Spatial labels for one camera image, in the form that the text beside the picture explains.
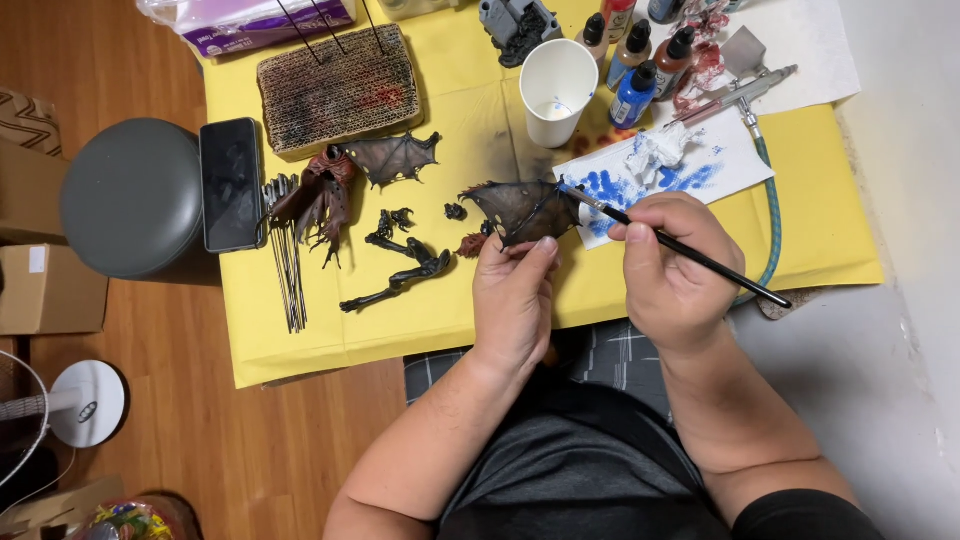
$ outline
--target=left hand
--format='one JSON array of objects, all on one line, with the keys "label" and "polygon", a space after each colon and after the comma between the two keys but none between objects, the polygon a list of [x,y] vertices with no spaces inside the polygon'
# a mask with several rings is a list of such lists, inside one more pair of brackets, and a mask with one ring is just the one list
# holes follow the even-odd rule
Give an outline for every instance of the left hand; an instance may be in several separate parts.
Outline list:
[{"label": "left hand", "polygon": [[532,371],[550,346],[560,246],[550,236],[500,253],[502,245],[497,233],[487,239],[473,277],[474,350],[491,367]]}]

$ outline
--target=white paper cup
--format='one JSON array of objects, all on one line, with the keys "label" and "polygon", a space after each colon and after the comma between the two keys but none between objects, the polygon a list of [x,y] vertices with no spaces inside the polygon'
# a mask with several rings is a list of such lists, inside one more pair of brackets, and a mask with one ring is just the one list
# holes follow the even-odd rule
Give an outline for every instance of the white paper cup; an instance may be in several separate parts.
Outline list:
[{"label": "white paper cup", "polygon": [[530,138],[543,148],[565,145],[599,79],[593,55],[572,39],[551,39],[534,49],[520,68]]}]

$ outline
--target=forearm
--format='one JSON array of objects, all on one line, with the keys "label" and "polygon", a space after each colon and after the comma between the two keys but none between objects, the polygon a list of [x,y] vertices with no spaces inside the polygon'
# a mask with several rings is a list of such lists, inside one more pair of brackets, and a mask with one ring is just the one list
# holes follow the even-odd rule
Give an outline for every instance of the forearm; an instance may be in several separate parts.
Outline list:
[{"label": "forearm", "polygon": [[726,325],[701,353],[661,355],[674,423],[705,473],[820,456],[813,433],[763,379]]},{"label": "forearm", "polygon": [[470,351],[374,441],[338,498],[437,519],[532,373]]}]

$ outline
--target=wooden floor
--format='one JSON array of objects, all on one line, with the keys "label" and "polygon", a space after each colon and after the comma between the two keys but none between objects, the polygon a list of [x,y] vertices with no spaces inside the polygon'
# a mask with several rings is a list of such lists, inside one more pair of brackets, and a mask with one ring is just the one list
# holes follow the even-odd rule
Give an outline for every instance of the wooden floor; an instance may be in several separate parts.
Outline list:
[{"label": "wooden floor", "polygon": [[[0,86],[56,105],[67,158],[126,118],[196,133],[206,117],[187,47],[134,0],[0,2]],[[179,492],[207,540],[318,538],[350,468],[404,407],[399,360],[235,390],[213,287],[111,281],[103,333],[35,338],[31,353],[49,382],[96,358],[130,384],[126,426],[80,452],[67,485],[120,473],[129,494]]]}]

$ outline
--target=stool cushion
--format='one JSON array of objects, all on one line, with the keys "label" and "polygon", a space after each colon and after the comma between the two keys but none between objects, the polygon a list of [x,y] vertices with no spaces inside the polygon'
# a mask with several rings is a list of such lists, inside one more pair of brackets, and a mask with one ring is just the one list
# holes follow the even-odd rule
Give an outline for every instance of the stool cushion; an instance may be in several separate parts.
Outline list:
[{"label": "stool cushion", "polygon": [[144,279],[203,236],[197,137],[156,118],[111,126],[73,160],[60,192],[63,232],[80,259]]}]

